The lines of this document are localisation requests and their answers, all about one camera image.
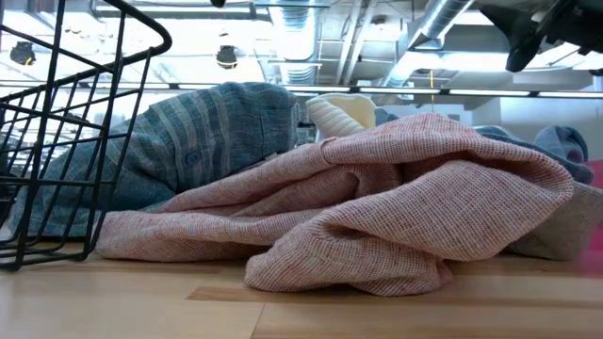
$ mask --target pink fabric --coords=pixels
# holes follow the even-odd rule
[[[603,160],[590,161],[586,165],[595,173],[595,179],[591,183],[591,186],[603,188]],[[593,243],[589,251],[603,253],[603,223],[599,224],[599,229],[593,237]]]
[[[569,173],[545,155],[423,114],[305,145],[154,213],[109,213],[97,251],[162,262],[251,256],[245,282],[267,291],[348,283],[420,294],[451,279],[444,259],[496,255],[572,194]]]

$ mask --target wooden table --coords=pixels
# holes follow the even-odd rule
[[[0,338],[603,338],[600,272],[511,256],[451,268],[434,293],[386,299],[251,290],[241,262],[30,266],[0,273]]]

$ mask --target ceiling duct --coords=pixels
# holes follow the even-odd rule
[[[277,34],[280,34],[279,57],[287,61],[312,61],[317,40],[317,11],[314,8],[282,7],[270,8],[269,13]],[[314,84],[317,68],[305,64],[284,64],[281,65],[281,76],[284,84]]]
[[[444,36],[454,25],[454,21],[465,12],[474,0],[431,0],[421,19],[410,23],[408,34],[402,34],[398,50],[403,55],[390,71],[382,84],[387,87],[402,87],[411,74],[422,68],[420,57],[407,53],[410,49],[439,50],[444,45]]]

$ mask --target wire basket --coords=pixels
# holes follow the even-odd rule
[[[3,225],[0,231],[5,234],[4,238],[0,238],[0,268],[6,270],[18,270],[24,265],[64,259],[83,261],[94,249],[132,134],[151,57],[160,55],[171,47],[170,34],[163,26],[122,0],[105,0],[108,5],[121,12],[115,46],[115,60],[103,65],[92,61],[90,58],[69,52],[60,47],[65,2],[66,0],[58,0],[57,3],[57,22],[52,43],[2,25],[4,32],[29,40],[52,51],[44,85],[27,88],[21,92],[0,98],[0,123],[2,125],[2,137],[0,138],[0,221]],[[162,42],[157,46],[124,56],[122,46],[124,30],[126,29],[126,17],[135,19],[137,24],[152,29],[160,36]],[[56,80],[59,56],[70,57],[91,68]],[[124,66],[136,62],[144,63],[139,84],[129,90],[118,89]],[[95,96],[98,96],[96,92],[101,77],[110,77],[110,87],[108,88],[108,94],[95,99]],[[54,101],[60,90],[62,92],[68,90],[69,99],[65,106],[56,108]],[[86,102],[79,104],[73,102],[73,96],[77,90],[90,91],[85,95],[88,98]],[[136,101],[127,132],[109,134],[115,100],[130,95],[136,95]],[[103,107],[106,105],[106,113],[101,123],[89,121],[90,108],[94,105],[103,105]],[[103,176],[103,168],[107,141],[111,138],[122,138],[123,146],[117,162],[117,171],[112,173],[111,178],[107,180],[106,175]],[[66,173],[72,163],[75,149],[86,143],[94,146],[93,156],[90,157],[87,165],[81,169],[85,173],[85,180],[68,180]],[[58,178],[48,178],[46,170],[52,160],[58,156],[64,162],[63,169]],[[32,232],[30,220],[32,219],[33,204],[41,187],[45,192],[51,189],[52,194],[49,195],[48,207],[42,211],[43,218],[39,229]],[[66,218],[62,232],[49,239],[44,234],[44,230],[57,202],[57,196],[61,189],[66,188],[73,192],[76,203],[73,205],[71,217]],[[65,244],[73,240],[70,237],[73,217],[76,213],[79,213],[78,209],[84,196],[86,196],[87,201],[90,201],[90,205],[87,206],[89,215],[85,234],[77,239],[81,242],[75,248],[70,246],[68,250],[65,250]],[[14,206],[17,201],[23,203],[23,206],[21,206],[23,209],[21,207],[19,209],[19,211],[23,210],[23,213],[15,215]],[[13,227],[9,227],[10,221],[14,222]]]

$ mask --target white cloth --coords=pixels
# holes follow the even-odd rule
[[[375,127],[375,108],[360,94],[324,94],[306,102],[308,115],[324,137],[346,137]]]

